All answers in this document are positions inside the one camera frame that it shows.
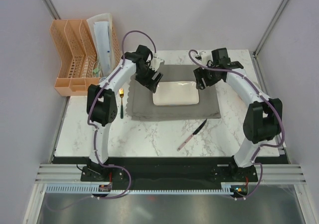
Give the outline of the white rectangular plate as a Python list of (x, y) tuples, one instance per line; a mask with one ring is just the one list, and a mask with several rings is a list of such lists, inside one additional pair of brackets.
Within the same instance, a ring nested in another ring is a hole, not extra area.
[(199, 92), (194, 81), (159, 82), (153, 94), (156, 106), (188, 106), (199, 103)]

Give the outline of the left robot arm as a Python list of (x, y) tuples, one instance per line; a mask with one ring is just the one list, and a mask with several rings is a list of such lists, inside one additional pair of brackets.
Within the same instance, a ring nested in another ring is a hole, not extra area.
[(105, 163), (109, 159), (108, 139), (112, 122), (118, 114), (116, 95), (131, 77), (155, 93), (163, 74), (159, 72), (164, 59), (139, 45), (135, 52), (126, 52), (113, 72), (98, 85), (90, 85), (87, 94), (88, 125), (93, 127), (93, 148), (90, 161), (96, 165), (92, 175), (99, 181), (109, 177)]

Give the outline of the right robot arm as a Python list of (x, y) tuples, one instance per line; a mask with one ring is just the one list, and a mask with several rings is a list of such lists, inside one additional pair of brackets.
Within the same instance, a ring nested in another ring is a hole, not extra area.
[(190, 50), (191, 61), (198, 67), (194, 70), (196, 87), (204, 90), (219, 81), (227, 83), (247, 107), (243, 122), (244, 141), (233, 156), (234, 165), (228, 175), (234, 181), (246, 176), (246, 169), (254, 164), (262, 147), (280, 147), (285, 140), (282, 122), (283, 104), (258, 88), (247, 76), (239, 61), (231, 61), (226, 48), (204, 52)]

